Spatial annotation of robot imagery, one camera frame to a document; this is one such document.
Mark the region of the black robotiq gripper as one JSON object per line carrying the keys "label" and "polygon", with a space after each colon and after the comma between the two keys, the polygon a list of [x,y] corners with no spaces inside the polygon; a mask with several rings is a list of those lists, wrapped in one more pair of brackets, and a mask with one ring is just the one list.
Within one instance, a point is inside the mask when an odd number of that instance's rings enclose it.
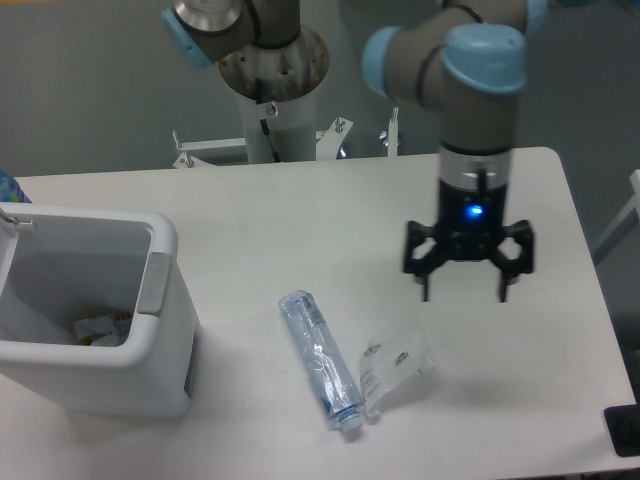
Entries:
{"label": "black robotiq gripper", "polygon": [[[489,260],[499,271],[497,296],[507,301],[509,286],[520,275],[534,272],[535,233],[528,220],[503,226],[507,186],[480,195],[439,181],[438,214],[434,228],[416,221],[406,224],[402,272],[422,286],[422,301],[428,302],[429,278],[447,261]],[[508,257],[501,245],[511,239],[518,247]]]}

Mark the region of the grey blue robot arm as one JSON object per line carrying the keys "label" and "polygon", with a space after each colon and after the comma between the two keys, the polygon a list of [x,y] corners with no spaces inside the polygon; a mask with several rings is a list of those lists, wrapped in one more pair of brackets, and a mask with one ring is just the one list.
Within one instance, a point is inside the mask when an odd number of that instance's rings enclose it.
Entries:
{"label": "grey blue robot arm", "polygon": [[[217,65],[245,102],[245,140],[253,163],[316,158],[309,114],[294,103],[326,77],[322,39],[301,21],[296,1],[175,1],[162,20],[197,68]],[[414,28],[385,27],[367,40],[367,86],[389,99],[435,112],[440,120],[437,217],[407,224],[402,269],[420,283],[449,261],[491,262],[505,299],[535,264],[527,221],[503,221],[526,38],[543,24],[543,1],[445,1]]]}

